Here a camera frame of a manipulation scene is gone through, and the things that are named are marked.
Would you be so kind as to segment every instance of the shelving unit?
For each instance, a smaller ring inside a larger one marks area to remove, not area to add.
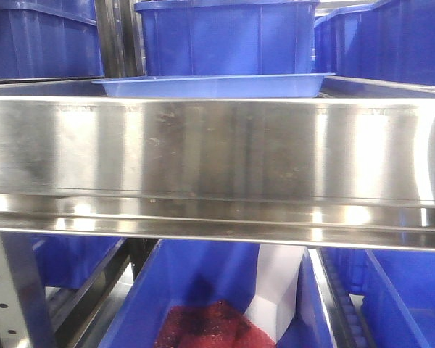
[[[131,1],[96,5],[107,77],[139,74]],[[331,336],[354,348],[319,248],[435,250],[435,87],[330,77],[316,99],[110,99],[91,82],[0,81],[0,347],[94,347],[144,239],[172,238],[309,246]],[[132,239],[45,299],[27,233]]]

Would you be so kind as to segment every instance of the blue plastic bin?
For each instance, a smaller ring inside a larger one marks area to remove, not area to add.
[[[247,75],[98,80],[108,96],[270,98],[317,96],[326,75]]]
[[[435,253],[367,251],[362,312],[377,346],[435,348]]]
[[[363,284],[366,272],[365,250],[346,248],[326,248],[340,281],[350,294],[363,294]]]
[[[174,305],[226,299],[244,312],[254,295],[259,244],[161,241],[109,327],[101,348],[152,348]],[[278,347],[332,347],[310,257],[299,275],[297,316]]]
[[[0,0],[0,79],[103,75],[93,6]]]
[[[43,285],[79,289],[119,240],[118,237],[33,236]]]
[[[435,0],[381,0],[315,22],[316,71],[435,86]]]
[[[317,0],[139,2],[147,75],[310,73],[317,5]]]

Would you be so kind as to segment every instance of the blue plastic tray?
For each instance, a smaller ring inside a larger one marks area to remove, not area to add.
[[[118,237],[33,236],[43,285],[79,289],[119,240]]]
[[[317,96],[329,74],[98,80],[108,96],[270,98]]]
[[[146,71],[167,75],[311,72],[318,0],[163,0],[142,15]]]
[[[103,75],[93,6],[0,0],[0,79]]]
[[[173,305],[227,299],[244,312],[254,295],[258,250],[259,244],[161,241],[99,347],[152,348]],[[298,314],[278,347],[332,347],[308,254],[299,289]]]
[[[326,248],[326,251],[335,267],[335,271],[339,274],[343,287],[350,294],[363,294],[366,273],[365,250]]]
[[[316,71],[435,86],[435,0],[382,0],[315,22]]]
[[[367,251],[362,312],[378,347],[435,348],[435,253]]]

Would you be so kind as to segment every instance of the white paper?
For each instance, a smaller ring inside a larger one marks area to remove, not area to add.
[[[274,342],[283,336],[294,317],[304,252],[304,246],[261,244],[256,290],[245,316]]]

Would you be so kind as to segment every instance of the metal upright post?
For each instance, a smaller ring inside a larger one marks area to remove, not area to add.
[[[140,16],[134,0],[95,0],[101,58],[107,78],[143,75]]]
[[[56,346],[44,288],[27,235],[0,233],[0,342],[3,348]]]

